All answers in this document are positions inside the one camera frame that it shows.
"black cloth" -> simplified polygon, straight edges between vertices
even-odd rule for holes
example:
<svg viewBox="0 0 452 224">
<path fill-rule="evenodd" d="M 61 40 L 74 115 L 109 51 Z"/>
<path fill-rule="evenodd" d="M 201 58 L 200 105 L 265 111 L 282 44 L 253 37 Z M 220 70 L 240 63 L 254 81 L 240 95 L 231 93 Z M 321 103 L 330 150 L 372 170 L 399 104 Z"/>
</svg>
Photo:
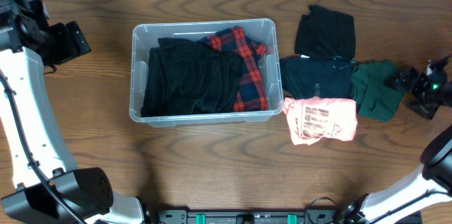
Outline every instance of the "black cloth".
<svg viewBox="0 0 452 224">
<path fill-rule="evenodd" d="M 201 43 L 158 39 L 149 51 L 142 117 L 232 112 L 243 59 Z"/>
<path fill-rule="evenodd" d="M 282 88 L 293 98 L 351 98 L 353 64 L 349 61 L 289 57 L 280 60 Z"/>
<path fill-rule="evenodd" d="M 299 22 L 295 54 L 314 59 L 355 57 L 355 25 L 353 16 L 310 5 L 311 13 Z"/>
</svg>

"dark green cloth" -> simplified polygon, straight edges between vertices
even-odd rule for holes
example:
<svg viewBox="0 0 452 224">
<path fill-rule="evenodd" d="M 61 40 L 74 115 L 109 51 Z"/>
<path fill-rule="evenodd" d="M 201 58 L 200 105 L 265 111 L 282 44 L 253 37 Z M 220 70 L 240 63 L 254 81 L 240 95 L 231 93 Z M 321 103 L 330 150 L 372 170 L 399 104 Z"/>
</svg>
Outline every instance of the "dark green cloth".
<svg viewBox="0 0 452 224">
<path fill-rule="evenodd" d="M 386 86 L 396 78 L 399 69 L 389 60 L 358 64 L 352 73 L 352 98 L 357 103 L 358 114 L 383 122 L 396 113 L 403 92 Z"/>
</svg>

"folded clothing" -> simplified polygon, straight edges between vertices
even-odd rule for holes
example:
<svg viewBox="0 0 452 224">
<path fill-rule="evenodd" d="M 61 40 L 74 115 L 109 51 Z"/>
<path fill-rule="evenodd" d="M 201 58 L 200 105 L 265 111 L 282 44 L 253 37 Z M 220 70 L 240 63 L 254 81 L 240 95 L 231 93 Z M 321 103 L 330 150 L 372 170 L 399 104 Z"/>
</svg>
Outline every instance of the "folded clothing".
<svg viewBox="0 0 452 224">
<path fill-rule="evenodd" d="M 295 54 L 314 59 L 355 57 L 355 24 L 353 16 L 310 5 L 311 13 L 299 22 Z"/>
<path fill-rule="evenodd" d="M 352 98 L 358 114 L 387 122 L 396 113 L 403 91 L 386 86 L 400 70 L 389 60 L 358 64 L 352 74 Z"/>
<path fill-rule="evenodd" d="M 248 38 L 244 29 L 239 26 L 221 30 L 198 42 L 218 51 L 234 52 L 243 58 L 242 80 L 234 104 L 234 112 L 268 109 L 266 88 L 258 67 L 259 60 L 266 53 L 266 46 L 263 43 Z"/>
<path fill-rule="evenodd" d="M 149 52 L 142 117 L 232 112 L 243 59 L 201 43 L 158 39 Z"/>
<path fill-rule="evenodd" d="M 349 61 L 284 58 L 280 60 L 282 88 L 296 100 L 350 98 L 353 65 Z"/>
<path fill-rule="evenodd" d="M 355 137 L 358 121 L 354 100 L 285 98 L 282 110 L 287 116 L 294 145 L 311 145 L 322 137 L 341 141 L 351 141 Z"/>
</svg>

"robotic arm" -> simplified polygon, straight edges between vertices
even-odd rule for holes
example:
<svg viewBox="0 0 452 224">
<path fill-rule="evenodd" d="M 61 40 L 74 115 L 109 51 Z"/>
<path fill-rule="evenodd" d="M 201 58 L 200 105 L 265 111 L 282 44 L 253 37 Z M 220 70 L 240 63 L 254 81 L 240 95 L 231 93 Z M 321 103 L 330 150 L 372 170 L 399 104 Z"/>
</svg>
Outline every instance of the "robotic arm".
<svg viewBox="0 0 452 224">
<path fill-rule="evenodd" d="M 49 26 L 42 0 L 0 0 L 0 116 L 13 160 L 16 192 L 1 199 L 6 215 L 24 223 L 150 223 L 136 198 L 112 191 L 98 167 L 78 169 L 59 132 L 44 83 L 44 68 L 90 52 L 76 22 Z M 434 139 L 422 164 L 383 191 L 341 211 L 161 211 L 153 224 L 394 223 L 432 204 L 450 201 L 452 126 Z"/>
</svg>

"teal clip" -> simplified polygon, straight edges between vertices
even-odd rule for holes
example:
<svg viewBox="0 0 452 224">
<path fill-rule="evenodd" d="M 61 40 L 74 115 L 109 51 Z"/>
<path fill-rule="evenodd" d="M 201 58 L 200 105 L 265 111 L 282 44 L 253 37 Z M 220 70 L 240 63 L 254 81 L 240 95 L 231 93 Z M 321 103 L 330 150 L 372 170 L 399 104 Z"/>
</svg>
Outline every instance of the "teal clip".
<svg viewBox="0 0 452 224">
<path fill-rule="evenodd" d="M 204 214 L 196 215 L 196 224 L 206 224 L 206 216 Z"/>
<path fill-rule="evenodd" d="M 297 216 L 295 214 L 288 214 L 287 224 L 297 224 Z"/>
</svg>

